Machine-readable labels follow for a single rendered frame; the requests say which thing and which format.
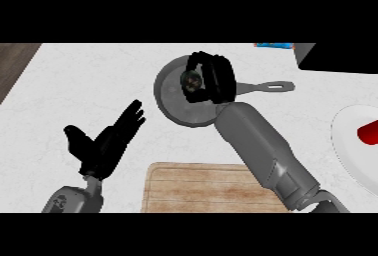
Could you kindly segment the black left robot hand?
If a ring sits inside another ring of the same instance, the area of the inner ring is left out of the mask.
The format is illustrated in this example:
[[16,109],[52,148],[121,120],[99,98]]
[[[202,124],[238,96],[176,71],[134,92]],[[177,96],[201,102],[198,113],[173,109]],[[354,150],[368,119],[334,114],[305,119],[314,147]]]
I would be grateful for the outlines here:
[[68,125],[63,128],[68,151],[81,162],[83,176],[91,176],[99,181],[111,176],[145,121],[142,102],[134,100],[96,139],[91,139],[77,126]]

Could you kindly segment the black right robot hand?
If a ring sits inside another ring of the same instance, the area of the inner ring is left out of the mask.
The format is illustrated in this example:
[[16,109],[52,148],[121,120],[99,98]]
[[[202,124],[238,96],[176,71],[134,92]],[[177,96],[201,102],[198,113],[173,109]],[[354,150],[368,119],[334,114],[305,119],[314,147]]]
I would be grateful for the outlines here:
[[202,51],[193,52],[187,59],[184,72],[193,71],[201,65],[202,81],[205,88],[189,92],[183,88],[183,94],[189,103],[211,100],[214,104],[229,103],[236,97],[236,79],[229,59],[220,55],[211,55]]

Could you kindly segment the dark eggplant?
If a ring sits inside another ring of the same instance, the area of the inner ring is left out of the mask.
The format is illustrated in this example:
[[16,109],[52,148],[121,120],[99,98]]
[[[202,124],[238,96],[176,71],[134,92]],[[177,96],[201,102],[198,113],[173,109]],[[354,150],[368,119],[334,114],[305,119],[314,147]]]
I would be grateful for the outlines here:
[[195,70],[184,71],[180,76],[180,84],[183,89],[193,93],[202,87],[202,78]]

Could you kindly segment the grey frying pan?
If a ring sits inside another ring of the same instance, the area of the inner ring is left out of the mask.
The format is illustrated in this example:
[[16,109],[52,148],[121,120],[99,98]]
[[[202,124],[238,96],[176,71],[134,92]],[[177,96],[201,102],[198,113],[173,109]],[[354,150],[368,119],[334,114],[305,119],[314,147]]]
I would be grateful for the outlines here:
[[[189,103],[183,94],[180,76],[186,70],[189,55],[171,60],[161,69],[155,83],[153,95],[158,108],[165,117],[179,125],[196,128],[211,125],[217,118],[215,104],[211,100]],[[236,82],[236,95],[254,91],[277,93],[294,91],[295,85],[288,81],[248,84]]]

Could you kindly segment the wooden cutting board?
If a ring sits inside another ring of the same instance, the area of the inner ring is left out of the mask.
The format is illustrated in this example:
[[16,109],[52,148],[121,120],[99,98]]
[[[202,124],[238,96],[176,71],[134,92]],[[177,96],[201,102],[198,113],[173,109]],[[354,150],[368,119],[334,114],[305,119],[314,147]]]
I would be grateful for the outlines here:
[[153,163],[143,213],[285,213],[274,193],[238,164]]

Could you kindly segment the blue packet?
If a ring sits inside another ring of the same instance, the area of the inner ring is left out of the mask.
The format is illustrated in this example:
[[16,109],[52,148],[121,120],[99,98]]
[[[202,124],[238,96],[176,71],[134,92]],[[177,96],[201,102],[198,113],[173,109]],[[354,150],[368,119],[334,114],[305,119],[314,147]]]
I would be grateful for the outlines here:
[[258,48],[294,49],[294,43],[254,43]]

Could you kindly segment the black appliance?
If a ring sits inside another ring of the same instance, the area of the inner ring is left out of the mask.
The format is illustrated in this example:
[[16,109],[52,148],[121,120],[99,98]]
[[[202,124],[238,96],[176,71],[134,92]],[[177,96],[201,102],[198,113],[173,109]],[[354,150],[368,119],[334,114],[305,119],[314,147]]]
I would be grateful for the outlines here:
[[294,55],[301,70],[378,74],[378,47],[347,43],[295,43]]

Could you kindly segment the white plate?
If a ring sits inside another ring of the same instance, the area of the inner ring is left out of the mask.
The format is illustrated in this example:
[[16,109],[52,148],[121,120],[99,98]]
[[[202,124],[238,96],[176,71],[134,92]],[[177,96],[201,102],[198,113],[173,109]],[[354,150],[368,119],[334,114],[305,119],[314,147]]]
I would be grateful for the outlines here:
[[378,120],[378,107],[353,105],[337,113],[331,139],[337,157],[359,185],[378,197],[378,144],[365,144],[357,129]]

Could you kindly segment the red vegetable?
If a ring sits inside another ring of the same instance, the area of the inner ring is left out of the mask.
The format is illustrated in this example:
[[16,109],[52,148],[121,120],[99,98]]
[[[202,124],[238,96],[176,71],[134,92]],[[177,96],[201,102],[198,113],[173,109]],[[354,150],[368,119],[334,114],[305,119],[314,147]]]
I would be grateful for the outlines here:
[[357,137],[365,144],[368,145],[378,144],[378,120],[365,124],[357,129]]

